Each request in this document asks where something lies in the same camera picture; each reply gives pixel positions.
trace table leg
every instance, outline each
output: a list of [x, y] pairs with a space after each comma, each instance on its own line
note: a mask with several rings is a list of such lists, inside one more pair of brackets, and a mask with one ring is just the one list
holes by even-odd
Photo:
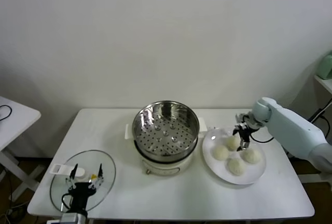
[[37, 187], [39, 185], [39, 182], [34, 180], [35, 177], [37, 177], [38, 174], [40, 174], [44, 167], [39, 165], [31, 175], [26, 174], [24, 171], [21, 170], [8, 156], [6, 156], [3, 152], [0, 151], [0, 163], [7, 168], [9, 171], [11, 171], [14, 175], [16, 175], [19, 179], [22, 180], [22, 185], [20, 185], [16, 189], [16, 193], [12, 194], [11, 200], [14, 202], [19, 197], [19, 193], [23, 193], [26, 188], [29, 188], [33, 191], [37, 190]]
[[[3, 150], [2, 151], [11, 161], [13, 161], [16, 165], [19, 163], [19, 161], [17, 161], [16, 158], [14, 158], [14, 156], [12, 154], [10, 154], [8, 151]], [[6, 171], [3, 170], [0, 174], [0, 181], [2, 181], [2, 179], [5, 177], [6, 175]]]

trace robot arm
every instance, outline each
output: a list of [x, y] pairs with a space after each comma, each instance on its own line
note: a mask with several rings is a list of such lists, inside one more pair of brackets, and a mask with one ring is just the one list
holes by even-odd
[[310, 161], [318, 170], [332, 173], [332, 146], [323, 132], [273, 99], [263, 97], [248, 114], [237, 116], [234, 132], [241, 136], [239, 150], [249, 146], [249, 136], [266, 126], [269, 133], [293, 156]]

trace black cable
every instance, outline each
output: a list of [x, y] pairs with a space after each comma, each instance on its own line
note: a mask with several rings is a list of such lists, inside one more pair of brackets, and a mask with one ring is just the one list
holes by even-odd
[[63, 204], [67, 209], [70, 209], [70, 207], [68, 207], [67, 204], [66, 204], [66, 203], [64, 202], [64, 200], [63, 200], [63, 198], [64, 198], [65, 196], [67, 196], [67, 195], [71, 195], [71, 194], [69, 194], [69, 193], [64, 194], [64, 195], [61, 197], [61, 202], [62, 202], [62, 204]]
[[10, 213], [7, 215], [10, 223], [19, 223], [26, 216], [27, 203], [23, 205], [17, 204], [12, 207]]
[[6, 106], [6, 107], [8, 107], [9, 108], [9, 114], [6, 116], [6, 117], [4, 117], [4, 118], [2, 118], [2, 119], [0, 119], [0, 121], [2, 121], [2, 120], [4, 120], [4, 119], [7, 119], [10, 115], [11, 115], [11, 112], [12, 112], [12, 109], [11, 109], [11, 107], [10, 106], [8, 106], [8, 105], [2, 105], [2, 106], [0, 106], [0, 108], [2, 108], [2, 107], [4, 107], [4, 106]]
[[327, 136], [329, 135], [330, 130], [331, 130], [330, 122], [328, 122], [327, 118], [325, 118], [323, 115], [321, 115], [320, 118], [324, 119], [326, 121], [326, 123], [327, 123], [327, 132], [325, 134], [325, 138], [327, 138]]
[[332, 102], [332, 98], [327, 102], [327, 104], [323, 108], [318, 108], [317, 111], [312, 116], [310, 116], [307, 120], [310, 123], [315, 123], [316, 120], [318, 119], [318, 117], [325, 113], [325, 111], [327, 110], [327, 108], [329, 107], [331, 102]]
[[261, 144], [266, 144], [266, 143], [268, 143], [268, 142], [271, 142], [271, 141], [274, 139], [274, 137], [271, 137], [269, 140], [266, 140], [266, 141], [259, 141], [259, 140], [255, 139], [251, 134], [250, 134], [250, 137], [251, 137], [254, 141], [256, 141], [256, 142], [258, 142], [258, 143], [261, 143]]

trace wire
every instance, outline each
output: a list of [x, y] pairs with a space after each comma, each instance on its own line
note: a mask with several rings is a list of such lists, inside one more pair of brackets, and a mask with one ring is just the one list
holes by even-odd
[[8, 216], [6, 214], [2, 214], [1, 216], [5, 216], [5, 218], [6, 218], [4, 224], [6, 224], [6, 222], [8, 222], [10, 224], [10, 221], [9, 221]]
[[24, 205], [28, 204], [29, 202], [30, 202], [30, 200], [28, 200], [28, 201], [26, 201], [26, 202], [23, 202], [23, 203], [21, 203], [21, 204], [19, 204], [19, 205], [16, 205], [16, 206], [12, 207], [11, 209], [14, 209], [14, 208], [18, 208], [18, 207], [24, 206]]
[[70, 207], [68, 207], [67, 204], [66, 204], [66, 203], [64, 202], [64, 200], [63, 200], [63, 198], [64, 198], [65, 196], [67, 196], [67, 195], [71, 195], [71, 194], [69, 194], [69, 193], [64, 194], [64, 195], [62, 196], [62, 198], [61, 198], [61, 202], [62, 202], [62, 204], [63, 204], [67, 209], [70, 209]]
[[323, 107], [323, 109], [316, 114], [316, 116], [311, 120], [311, 123], [315, 122], [317, 118], [319, 118], [319, 116], [330, 106], [332, 105], [332, 99], [330, 99], [330, 101], [326, 104], [326, 106]]
[[327, 138], [327, 136], [329, 135], [330, 130], [331, 130], [330, 122], [328, 122], [327, 118], [325, 118], [323, 115], [321, 115], [320, 118], [324, 119], [326, 121], [326, 123], [327, 123], [327, 132], [325, 134], [325, 138]]
[[7, 211], [7, 217], [12, 223], [19, 223], [26, 215], [26, 204], [19, 204]]
[[0, 108], [5, 107], [5, 106], [9, 108], [9, 114], [6, 117], [3, 117], [2, 119], [0, 119], [0, 121], [2, 121], [4, 119], [7, 119], [11, 115], [12, 109], [11, 109], [10, 106], [8, 106], [8, 105], [2, 105], [2, 106], [0, 106]]
[[266, 143], [268, 143], [268, 142], [271, 142], [271, 141], [274, 139], [274, 137], [271, 137], [269, 140], [266, 140], [266, 141], [259, 141], [259, 140], [255, 139], [255, 138], [252, 136], [252, 134], [250, 134], [250, 137], [251, 137], [254, 141], [256, 141], [256, 142], [258, 142], [258, 143], [261, 143], [261, 144], [266, 144]]

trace small white table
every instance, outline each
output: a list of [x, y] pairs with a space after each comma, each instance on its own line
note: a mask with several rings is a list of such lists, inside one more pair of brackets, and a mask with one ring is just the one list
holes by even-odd
[[[127, 220], [253, 220], [310, 217], [314, 208], [283, 148], [277, 141], [262, 145], [267, 167], [249, 186], [231, 185], [203, 161], [201, 140], [189, 168], [175, 176], [146, 175], [125, 126], [139, 109], [83, 109], [74, 120], [52, 163], [98, 149], [115, 161], [116, 179], [104, 201], [88, 212], [92, 219]], [[231, 127], [235, 114], [248, 109], [194, 109], [208, 128]], [[255, 135], [270, 137], [262, 129]], [[46, 173], [28, 206], [37, 216], [61, 216], [50, 201], [53, 176]]]
[[[36, 191], [39, 183], [34, 178], [43, 171], [44, 167], [39, 165], [30, 175], [27, 175], [17, 166], [18, 161], [10, 153], [4, 151], [4, 148], [36, 122], [40, 118], [40, 112], [3, 97], [0, 97], [1, 105], [8, 105], [12, 108], [11, 115], [0, 121], [0, 164], [23, 181], [9, 197], [12, 201], [16, 201], [26, 188]], [[6, 116], [9, 111], [8, 107], [0, 108], [0, 118]], [[2, 172], [0, 178], [3, 178], [4, 175], [5, 172]]]

